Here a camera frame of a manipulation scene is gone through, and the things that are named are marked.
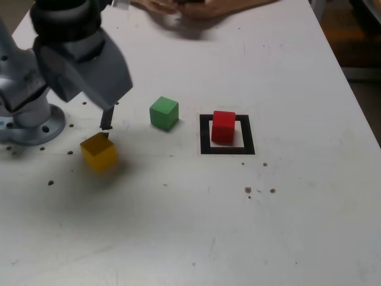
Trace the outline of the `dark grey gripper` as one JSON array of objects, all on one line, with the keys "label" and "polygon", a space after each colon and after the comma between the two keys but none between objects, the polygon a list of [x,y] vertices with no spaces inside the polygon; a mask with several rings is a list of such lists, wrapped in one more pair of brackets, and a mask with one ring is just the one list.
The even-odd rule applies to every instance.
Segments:
[{"label": "dark grey gripper", "polygon": [[40,73],[65,102],[81,92],[99,108],[109,110],[133,87],[124,56],[103,29],[70,42],[33,44]]}]

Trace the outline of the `person's hand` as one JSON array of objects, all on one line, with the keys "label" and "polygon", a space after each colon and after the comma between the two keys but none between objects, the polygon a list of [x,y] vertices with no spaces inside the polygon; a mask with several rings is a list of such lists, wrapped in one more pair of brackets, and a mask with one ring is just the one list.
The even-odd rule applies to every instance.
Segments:
[{"label": "person's hand", "polygon": [[218,17],[216,8],[205,3],[181,3],[179,1],[131,1],[133,6],[159,15],[181,13],[192,19],[212,19]]}]

